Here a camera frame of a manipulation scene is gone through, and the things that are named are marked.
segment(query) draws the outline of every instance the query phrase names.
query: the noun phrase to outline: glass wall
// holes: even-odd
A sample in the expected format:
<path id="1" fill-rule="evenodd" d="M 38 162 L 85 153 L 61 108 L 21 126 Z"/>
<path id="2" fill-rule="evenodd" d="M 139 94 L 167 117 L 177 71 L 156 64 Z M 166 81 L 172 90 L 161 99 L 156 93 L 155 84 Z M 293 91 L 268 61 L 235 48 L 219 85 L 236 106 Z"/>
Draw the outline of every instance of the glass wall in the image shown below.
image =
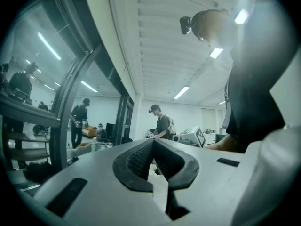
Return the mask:
<path id="1" fill-rule="evenodd" d="M 7 94 L 50 110 L 61 80 L 78 56 L 84 54 L 55 0 L 41 0 L 25 10 L 12 26 L 2 63 L 8 63 Z"/>
<path id="2" fill-rule="evenodd" d="M 67 159 L 86 155 L 91 152 L 93 144 L 112 145 L 120 97 L 98 62 L 93 61 L 72 105 Z"/>

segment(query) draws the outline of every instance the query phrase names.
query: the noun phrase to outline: dark pants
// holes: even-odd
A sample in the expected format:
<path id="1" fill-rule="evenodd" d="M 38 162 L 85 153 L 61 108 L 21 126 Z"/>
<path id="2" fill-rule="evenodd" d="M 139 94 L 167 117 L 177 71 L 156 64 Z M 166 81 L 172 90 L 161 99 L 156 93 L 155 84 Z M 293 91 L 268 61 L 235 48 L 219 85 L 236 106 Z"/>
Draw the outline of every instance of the dark pants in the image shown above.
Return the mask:
<path id="1" fill-rule="evenodd" d="M 14 119 L 7 119 L 6 120 L 6 127 L 3 128 L 3 143 L 4 143 L 4 153 L 8 163 L 11 163 L 11 158 L 9 154 L 9 145 L 7 135 L 12 131 L 15 133 L 23 133 L 24 122 L 17 121 Z M 22 150 L 22 141 L 15 141 L 15 149 Z M 24 161 L 18 161 L 19 166 L 23 166 L 25 164 Z"/>
<path id="2" fill-rule="evenodd" d="M 82 128 L 77 128 L 76 125 L 71 122 L 71 143 L 72 143 L 72 147 L 75 149 L 80 143 L 81 143 L 81 139 L 83 138 L 82 135 Z"/>

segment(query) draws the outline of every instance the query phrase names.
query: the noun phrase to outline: white ceiling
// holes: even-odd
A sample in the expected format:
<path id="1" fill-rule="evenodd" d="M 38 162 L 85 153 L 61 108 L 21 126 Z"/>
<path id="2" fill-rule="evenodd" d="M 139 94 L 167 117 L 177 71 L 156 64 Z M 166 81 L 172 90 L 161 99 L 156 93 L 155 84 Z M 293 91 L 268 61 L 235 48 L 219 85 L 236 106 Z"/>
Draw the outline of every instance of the white ceiling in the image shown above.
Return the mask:
<path id="1" fill-rule="evenodd" d="M 61 29 L 69 29 L 67 24 L 63 24 Z M 28 63 L 36 62 L 41 73 L 34 74 L 40 81 L 53 89 L 58 86 L 55 82 L 61 84 L 64 74 L 76 58 L 74 53 L 68 47 L 52 25 L 42 6 L 37 6 L 34 10 L 25 14 L 15 27 L 13 56 L 23 68 Z M 40 32 L 54 51 L 62 58 L 58 60 L 44 43 L 38 37 Z M 108 96 L 120 97 L 119 92 L 105 77 L 97 64 L 93 62 L 86 73 L 84 80 L 98 93 L 91 91 L 84 85 L 80 85 L 77 92 L 81 96 Z"/>
<path id="2" fill-rule="evenodd" d="M 137 93 L 144 98 L 218 106 L 232 68 L 229 51 L 211 59 L 207 42 L 181 33 L 179 19 L 206 9 L 227 9 L 237 0 L 110 0 L 125 60 Z M 190 89 L 177 101 L 175 95 Z"/>

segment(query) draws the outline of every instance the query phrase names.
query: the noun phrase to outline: fluorescent light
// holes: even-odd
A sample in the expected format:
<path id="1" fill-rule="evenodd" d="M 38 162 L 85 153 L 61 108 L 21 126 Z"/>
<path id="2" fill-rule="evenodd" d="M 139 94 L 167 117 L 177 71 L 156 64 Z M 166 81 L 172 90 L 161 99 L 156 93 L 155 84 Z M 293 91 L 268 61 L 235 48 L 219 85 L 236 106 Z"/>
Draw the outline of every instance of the fluorescent light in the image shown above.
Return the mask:
<path id="1" fill-rule="evenodd" d="M 174 99 L 178 99 L 182 94 L 184 94 L 187 90 L 189 89 L 189 87 L 185 86 L 180 92 L 179 94 L 177 94 Z"/>
<path id="2" fill-rule="evenodd" d="M 96 89 L 92 88 L 91 86 L 89 86 L 86 82 L 82 81 L 81 82 L 83 85 L 87 86 L 90 90 L 94 91 L 94 92 L 98 92 Z"/>
<path id="3" fill-rule="evenodd" d="M 235 23 L 244 24 L 246 19 L 249 17 L 249 13 L 242 9 L 235 19 Z"/>
<path id="4" fill-rule="evenodd" d="M 223 48 L 215 48 L 212 51 L 212 53 L 210 54 L 210 57 L 211 58 L 217 58 L 223 50 L 224 50 Z"/>
<path id="5" fill-rule="evenodd" d="M 61 57 L 54 51 L 54 49 L 48 44 L 46 39 L 43 37 L 42 34 L 38 33 L 38 37 L 42 40 L 42 42 L 46 45 L 46 47 L 50 50 L 51 53 L 58 59 L 61 60 Z"/>
<path id="6" fill-rule="evenodd" d="M 48 85 L 45 85 L 47 88 L 49 88 L 49 89 L 52 89 L 52 88 L 50 88 Z M 54 89 L 52 89 L 53 91 L 54 91 Z"/>

